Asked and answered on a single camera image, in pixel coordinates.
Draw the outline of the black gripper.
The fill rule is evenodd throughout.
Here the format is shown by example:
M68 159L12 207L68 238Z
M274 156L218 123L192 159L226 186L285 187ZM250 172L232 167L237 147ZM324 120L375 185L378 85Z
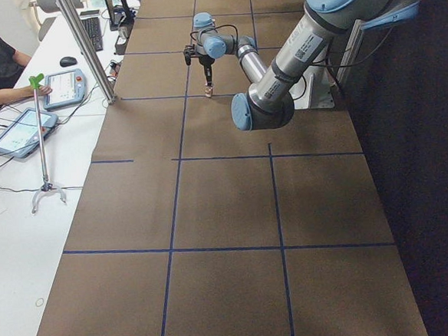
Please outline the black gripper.
M205 48L200 44L194 44L194 54L198 58L199 63L204 68L204 74L206 76L206 87L212 88L212 64L214 63L214 59L208 55Z

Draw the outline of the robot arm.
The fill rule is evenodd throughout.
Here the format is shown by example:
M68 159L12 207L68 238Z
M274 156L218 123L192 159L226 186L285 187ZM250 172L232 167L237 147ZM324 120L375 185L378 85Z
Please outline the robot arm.
M239 130L275 129L293 117L295 105L290 90L297 84L332 38L344 34L357 21L367 28L389 28L417 15L419 0L305 0L305 13L287 41L266 67L249 36L222 35L212 16L194 16L191 38L184 58L196 58L204 67L206 95L212 93L212 64L226 54L237 57L251 85L234 96L232 119Z

